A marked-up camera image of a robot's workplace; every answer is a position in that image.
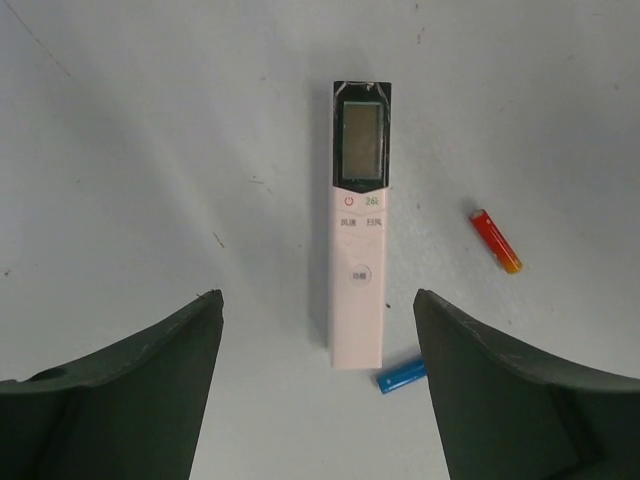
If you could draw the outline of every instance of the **battery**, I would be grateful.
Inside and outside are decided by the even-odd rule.
[[[469,220],[507,273],[522,270],[522,262],[486,210],[476,210]]]

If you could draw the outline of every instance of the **round button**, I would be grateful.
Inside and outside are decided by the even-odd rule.
[[[351,270],[351,282],[363,286],[371,281],[371,270],[366,265],[356,265]]]

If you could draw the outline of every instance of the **gray surface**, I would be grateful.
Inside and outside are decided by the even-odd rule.
[[[345,78],[394,86],[385,366],[417,353],[422,287],[640,376],[637,2],[8,1],[31,33],[0,3],[0,378],[217,287],[195,480],[446,478],[426,382],[382,397],[328,367]],[[471,203],[522,273],[496,267]]]

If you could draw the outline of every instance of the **button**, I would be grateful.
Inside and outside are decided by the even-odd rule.
[[[363,219],[365,233],[382,232],[384,230],[384,220],[381,213],[367,215]]]
[[[371,281],[371,270],[366,265],[356,265],[351,270],[351,283],[364,286]]]
[[[341,227],[357,227],[358,220],[355,218],[340,218],[340,226]]]

